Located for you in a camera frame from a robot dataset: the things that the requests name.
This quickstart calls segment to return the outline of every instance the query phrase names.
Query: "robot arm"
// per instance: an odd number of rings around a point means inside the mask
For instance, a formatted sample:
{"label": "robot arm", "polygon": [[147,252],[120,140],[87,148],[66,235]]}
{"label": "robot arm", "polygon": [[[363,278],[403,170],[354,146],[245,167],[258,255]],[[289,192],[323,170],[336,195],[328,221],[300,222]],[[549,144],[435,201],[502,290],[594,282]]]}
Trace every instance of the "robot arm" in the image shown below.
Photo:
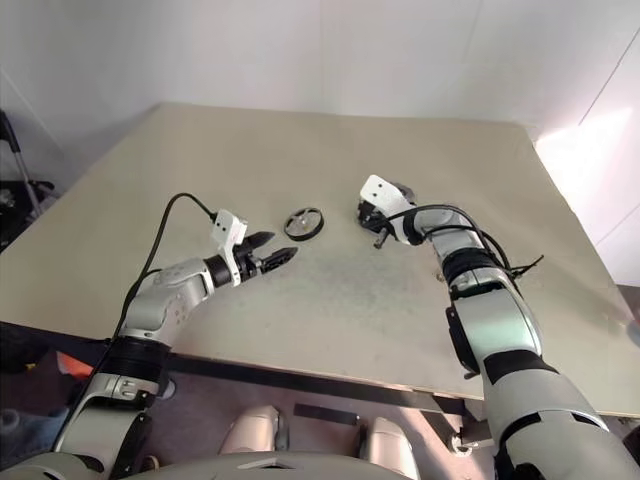
{"label": "robot arm", "polygon": [[53,452],[7,471],[8,478],[122,478],[135,471],[135,457],[151,424],[146,410],[159,394],[165,363],[191,312],[216,288],[268,273],[297,251],[283,248],[259,258],[254,249],[273,233],[245,238],[246,222],[226,210],[214,218],[212,237],[219,254],[161,270],[131,300]]}
{"label": "robot arm", "polygon": [[378,248],[389,234],[435,248],[454,349],[472,376],[482,376],[498,478],[640,478],[584,396],[542,359],[533,314],[468,215],[446,205],[416,211],[406,187],[375,175],[360,196],[360,223],[378,233]]}

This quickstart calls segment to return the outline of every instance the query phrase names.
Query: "beige table top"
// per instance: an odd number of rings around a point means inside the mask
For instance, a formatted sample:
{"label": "beige table top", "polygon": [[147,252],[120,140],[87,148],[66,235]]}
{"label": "beige table top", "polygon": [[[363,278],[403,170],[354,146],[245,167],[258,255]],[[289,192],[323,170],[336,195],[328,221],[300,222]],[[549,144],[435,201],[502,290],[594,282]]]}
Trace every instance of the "beige table top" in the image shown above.
{"label": "beige table top", "polygon": [[[545,359],[603,413],[640,416],[640,347],[632,316],[525,131],[511,124],[338,117],[165,104],[98,162],[0,256],[0,319],[56,332],[111,335],[169,197],[279,233],[315,206],[326,225],[269,276],[221,288],[175,350],[226,361],[482,396],[449,340],[435,255],[355,223],[376,173],[418,203],[451,202],[495,236],[512,263],[546,258],[521,282]],[[188,201],[170,217],[156,265],[214,252]]]}

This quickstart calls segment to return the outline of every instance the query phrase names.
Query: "black rubber ring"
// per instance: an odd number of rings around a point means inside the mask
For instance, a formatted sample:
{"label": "black rubber ring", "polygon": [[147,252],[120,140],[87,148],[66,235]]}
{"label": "black rubber ring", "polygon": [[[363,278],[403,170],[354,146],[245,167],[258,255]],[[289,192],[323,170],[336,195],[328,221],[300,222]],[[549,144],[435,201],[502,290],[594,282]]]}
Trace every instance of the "black rubber ring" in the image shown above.
{"label": "black rubber ring", "polygon": [[[316,228],[311,230],[309,233],[305,233],[304,235],[291,235],[291,234],[289,234],[289,232],[287,232],[287,227],[289,225],[291,225],[291,222],[293,222],[295,217],[297,217],[299,215],[302,215],[305,212],[312,212],[312,213],[317,213],[318,215],[320,215],[320,223],[318,223]],[[287,221],[284,223],[284,233],[287,235],[287,237],[289,237],[294,242],[304,242],[305,240],[309,240],[310,238],[313,238],[318,233],[320,233],[320,230],[322,230],[322,227],[324,227],[324,216],[322,215],[322,212],[320,210],[318,210],[317,208],[313,208],[313,207],[301,208],[297,212],[293,213],[287,219]]]}

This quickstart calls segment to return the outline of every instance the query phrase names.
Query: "white wall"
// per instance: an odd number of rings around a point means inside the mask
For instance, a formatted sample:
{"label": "white wall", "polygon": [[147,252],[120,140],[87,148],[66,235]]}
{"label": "white wall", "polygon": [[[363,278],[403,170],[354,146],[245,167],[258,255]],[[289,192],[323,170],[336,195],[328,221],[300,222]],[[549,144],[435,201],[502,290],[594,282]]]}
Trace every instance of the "white wall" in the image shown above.
{"label": "white wall", "polygon": [[537,149],[611,276],[640,287],[640,36],[584,121]]}
{"label": "white wall", "polygon": [[638,0],[0,0],[0,65],[75,179],[163,100],[536,138],[580,122],[638,26]]}
{"label": "white wall", "polygon": [[[64,161],[62,149],[0,69],[0,105],[11,113],[11,125],[22,154],[29,159],[34,178],[45,178],[66,189],[78,178]],[[15,158],[7,142],[0,142],[0,178],[20,178]]]}

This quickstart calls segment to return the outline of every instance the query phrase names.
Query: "sunlight on wall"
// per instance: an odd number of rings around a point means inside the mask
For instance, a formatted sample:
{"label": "sunlight on wall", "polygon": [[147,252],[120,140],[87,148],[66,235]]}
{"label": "sunlight on wall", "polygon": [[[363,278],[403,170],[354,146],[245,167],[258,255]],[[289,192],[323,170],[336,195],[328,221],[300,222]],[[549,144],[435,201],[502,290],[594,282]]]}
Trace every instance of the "sunlight on wall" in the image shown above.
{"label": "sunlight on wall", "polygon": [[554,183],[580,217],[606,181],[633,109],[616,110],[540,138],[536,151]]}

